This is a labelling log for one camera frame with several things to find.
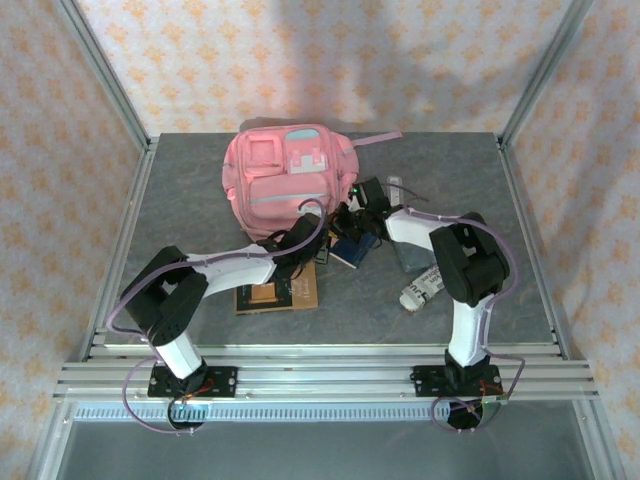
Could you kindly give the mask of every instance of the gray mat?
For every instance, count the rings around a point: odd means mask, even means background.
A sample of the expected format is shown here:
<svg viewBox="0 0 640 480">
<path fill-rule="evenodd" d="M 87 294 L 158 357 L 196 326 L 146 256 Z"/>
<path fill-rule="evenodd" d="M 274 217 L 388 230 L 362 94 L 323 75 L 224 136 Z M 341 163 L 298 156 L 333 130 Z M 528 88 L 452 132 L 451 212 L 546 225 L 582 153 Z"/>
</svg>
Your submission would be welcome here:
<svg viewBox="0 0 640 480">
<path fill-rule="evenodd" d="M 222 161 L 232 138 L 230 134 L 160 137 L 121 290 L 164 246 L 176 245 L 185 253 L 215 253 L 250 243 L 221 186 Z M 399 140 L 358 147 L 358 157 L 362 178 L 377 175 L 384 181 L 388 175 L 398 175 L 405 186 L 430 199 L 417 207 L 443 214 L 475 210 L 502 232 L 520 260 L 522 285 L 494 309 L 490 342 L 551 341 L 491 134 L 408 133 Z M 398 296 L 417 275 L 402 271 L 391 245 L 370 252 L 359 270 L 330 261 L 317 273 L 318 309 L 236 316 L 233 293 L 227 291 L 203 300 L 189 332 L 199 344 L 448 342 L 451 299 L 440 293 L 418 313 L 404 311 Z M 126 314 L 118 323 L 133 326 Z M 108 341 L 132 340 L 110 334 Z"/>
</svg>

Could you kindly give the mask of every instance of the mounting plate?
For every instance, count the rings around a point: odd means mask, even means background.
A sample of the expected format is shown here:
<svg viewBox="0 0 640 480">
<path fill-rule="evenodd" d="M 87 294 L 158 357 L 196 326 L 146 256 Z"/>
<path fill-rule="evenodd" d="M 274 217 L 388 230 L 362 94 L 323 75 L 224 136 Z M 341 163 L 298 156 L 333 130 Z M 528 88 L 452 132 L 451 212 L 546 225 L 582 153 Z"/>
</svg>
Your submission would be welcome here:
<svg viewBox="0 0 640 480">
<path fill-rule="evenodd" d="M 213 382 L 213 388 L 199 393 L 199 398 L 233 398 L 238 383 L 238 368 L 207 365 L 203 383 L 208 380 Z M 149 398 L 176 398 L 181 396 L 183 391 L 184 387 L 166 366 L 153 367 L 147 390 Z"/>
<path fill-rule="evenodd" d="M 444 365 L 417 365 L 410 378 L 416 397 L 483 397 L 503 393 L 496 365 L 487 365 L 480 376 L 458 388 L 447 380 Z"/>
</svg>

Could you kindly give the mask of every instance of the pink backpack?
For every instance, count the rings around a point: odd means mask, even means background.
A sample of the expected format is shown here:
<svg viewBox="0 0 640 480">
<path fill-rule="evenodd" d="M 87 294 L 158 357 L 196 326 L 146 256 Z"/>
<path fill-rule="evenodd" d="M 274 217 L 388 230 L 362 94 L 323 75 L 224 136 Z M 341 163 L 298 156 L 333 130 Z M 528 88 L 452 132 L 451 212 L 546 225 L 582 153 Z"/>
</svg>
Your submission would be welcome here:
<svg viewBox="0 0 640 480">
<path fill-rule="evenodd" d="M 358 175 L 354 147 L 401 137 L 400 132 L 355 141 L 322 125 L 253 128 L 238 134 L 227 149 L 222 186 L 242 229 L 253 240 L 290 229 L 317 198 L 333 212 L 347 200 Z"/>
</svg>

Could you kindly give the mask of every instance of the backpack strap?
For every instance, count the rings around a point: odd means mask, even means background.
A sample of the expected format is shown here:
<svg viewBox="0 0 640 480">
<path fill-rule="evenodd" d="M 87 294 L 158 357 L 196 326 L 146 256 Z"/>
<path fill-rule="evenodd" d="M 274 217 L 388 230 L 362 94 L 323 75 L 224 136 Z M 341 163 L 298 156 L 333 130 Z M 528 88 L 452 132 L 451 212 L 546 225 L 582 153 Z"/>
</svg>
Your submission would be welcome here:
<svg viewBox="0 0 640 480">
<path fill-rule="evenodd" d="M 351 144 L 354 147 L 361 145 L 370 145 L 372 143 L 386 142 L 387 140 L 393 140 L 394 138 L 402 137 L 402 132 L 389 132 L 381 133 L 379 135 L 372 135 L 370 137 L 359 138 L 358 140 L 352 140 Z"/>
</svg>

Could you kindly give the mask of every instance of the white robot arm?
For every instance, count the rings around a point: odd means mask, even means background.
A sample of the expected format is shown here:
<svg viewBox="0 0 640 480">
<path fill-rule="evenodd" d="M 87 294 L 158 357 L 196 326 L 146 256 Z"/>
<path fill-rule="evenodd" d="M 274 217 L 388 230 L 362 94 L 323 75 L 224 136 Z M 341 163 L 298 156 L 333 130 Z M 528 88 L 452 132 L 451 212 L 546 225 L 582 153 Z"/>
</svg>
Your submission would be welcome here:
<svg viewBox="0 0 640 480">
<path fill-rule="evenodd" d="M 451 223 L 417 218 L 411 215 L 412 210 L 399 210 L 387 218 L 385 224 L 389 238 L 394 242 L 411 243 L 433 252 L 431 234 Z M 487 342 L 489 318 L 484 325 L 484 334 L 481 334 L 480 326 L 485 306 L 492 297 L 493 294 L 485 296 L 475 306 L 453 300 L 453 333 L 449 342 L 449 354 L 461 367 L 475 365 L 486 356 L 482 346 Z"/>
<path fill-rule="evenodd" d="M 438 373 L 430 374 L 434 382 L 445 383 L 439 393 L 430 396 L 475 396 L 479 383 L 495 378 L 496 367 L 489 365 L 485 351 L 489 311 L 487 305 L 502 289 L 509 276 L 509 266 L 491 235 L 469 224 L 484 224 L 479 214 L 469 213 L 452 221 L 426 219 L 414 215 L 412 209 L 390 210 L 377 179 L 359 184 L 359 204 L 365 214 L 353 217 L 342 205 L 334 222 L 336 228 L 372 231 L 384 240 L 411 243 L 435 253 L 444 287 L 453 298 L 453 334 L 445 351 L 445 365 Z M 136 279 L 125 289 L 136 286 L 126 309 L 150 345 L 162 357 L 167 375 L 173 378 L 176 389 L 168 397 L 189 395 L 202 388 L 208 370 L 197 349 L 189 339 L 187 326 L 200 301 L 214 293 L 241 285 L 260 285 L 277 278 L 290 278 L 300 265 L 310 261 L 325 245 L 326 231 L 304 249 L 292 246 L 310 237 L 319 229 L 317 217 L 306 214 L 276 242 L 259 242 L 234 252 L 213 255 L 183 254 L 176 247 L 162 249 Z M 152 272 L 172 263 L 189 262 L 189 268 L 169 269 L 167 273 L 139 288 L 139 283 Z"/>
</svg>

